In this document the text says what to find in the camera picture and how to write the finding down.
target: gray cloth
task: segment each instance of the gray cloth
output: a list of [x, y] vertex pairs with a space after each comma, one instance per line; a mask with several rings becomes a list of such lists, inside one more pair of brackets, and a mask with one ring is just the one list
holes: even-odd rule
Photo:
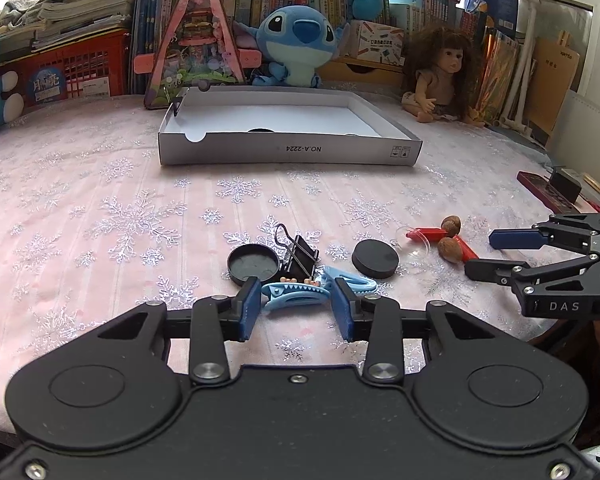
[[41, 8], [42, 0], [9, 0], [0, 13], [0, 26], [11, 29], [36, 22]]

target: brown nut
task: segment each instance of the brown nut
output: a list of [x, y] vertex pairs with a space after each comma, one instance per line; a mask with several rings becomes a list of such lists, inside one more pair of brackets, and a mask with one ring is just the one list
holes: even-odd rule
[[462, 262], [462, 247], [453, 238], [442, 238], [438, 242], [438, 252], [448, 262], [453, 264]]
[[445, 219], [442, 221], [442, 224], [440, 224], [440, 227], [441, 227], [441, 228], [443, 228], [443, 227], [442, 227], [442, 225], [443, 225], [445, 222], [453, 222], [453, 223], [455, 224], [455, 226], [458, 228], [458, 233], [460, 232], [460, 228], [462, 227], [462, 223], [461, 223], [461, 221], [460, 221], [460, 217], [459, 217], [459, 216], [456, 216], [456, 215], [451, 215], [451, 216], [448, 216], [448, 217], [446, 217], [446, 218], [445, 218]]
[[446, 231], [446, 235], [449, 238], [453, 238], [460, 232], [460, 228], [451, 220], [446, 220], [442, 222], [442, 225], [440, 227], [442, 227], [442, 229]]

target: white box with pencil print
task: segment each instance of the white box with pencil print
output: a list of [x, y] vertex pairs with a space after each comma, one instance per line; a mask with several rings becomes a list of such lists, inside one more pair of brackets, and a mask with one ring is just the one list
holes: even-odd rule
[[400, 53], [404, 31], [401, 28], [352, 20], [350, 34], [349, 57], [390, 65], [402, 64]]

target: light blue hair clip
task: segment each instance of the light blue hair clip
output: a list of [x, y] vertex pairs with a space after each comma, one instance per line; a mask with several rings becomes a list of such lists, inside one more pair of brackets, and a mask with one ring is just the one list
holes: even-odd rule
[[322, 275], [318, 278], [320, 283], [327, 290], [331, 290], [336, 278], [342, 278], [356, 296], [364, 296], [378, 290], [378, 284], [371, 278], [351, 274], [346, 270], [335, 269], [334, 267], [324, 266]]
[[262, 293], [269, 301], [263, 310], [275, 310], [286, 306], [307, 306], [324, 303], [329, 299], [329, 291], [321, 286], [307, 283], [280, 282], [268, 283]]

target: brown curly hair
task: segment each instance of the brown curly hair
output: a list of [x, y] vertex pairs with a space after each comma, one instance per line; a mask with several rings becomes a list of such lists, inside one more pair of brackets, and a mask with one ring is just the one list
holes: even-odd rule
[[471, 40], [459, 30], [445, 25], [427, 27], [411, 40], [404, 63], [404, 90], [415, 92], [416, 72], [433, 67], [443, 48], [462, 49], [462, 68], [454, 74], [455, 96], [450, 109], [454, 114], [465, 117], [476, 85], [480, 59]]

